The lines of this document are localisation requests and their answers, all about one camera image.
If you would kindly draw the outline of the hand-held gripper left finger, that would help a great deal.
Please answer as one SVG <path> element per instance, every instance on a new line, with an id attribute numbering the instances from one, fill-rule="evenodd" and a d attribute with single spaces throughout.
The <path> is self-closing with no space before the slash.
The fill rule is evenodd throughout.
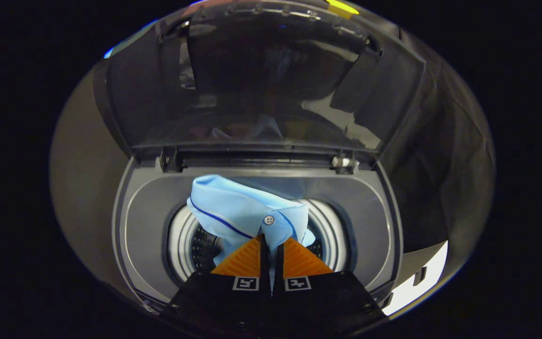
<path id="1" fill-rule="evenodd" d="M 261 234 L 211 272 L 195 272 L 161 319 L 198 339 L 260 339 L 271 308 L 269 249 Z"/>

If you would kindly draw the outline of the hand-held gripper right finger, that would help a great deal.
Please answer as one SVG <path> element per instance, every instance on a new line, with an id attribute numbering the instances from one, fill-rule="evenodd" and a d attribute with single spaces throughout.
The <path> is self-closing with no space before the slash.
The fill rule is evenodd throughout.
<path id="1" fill-rule="evenodd" d="M 277 248 L 274 337 L 357 339 L 387 320 L 352 272 L 334 272 L 292 238 Z"/>

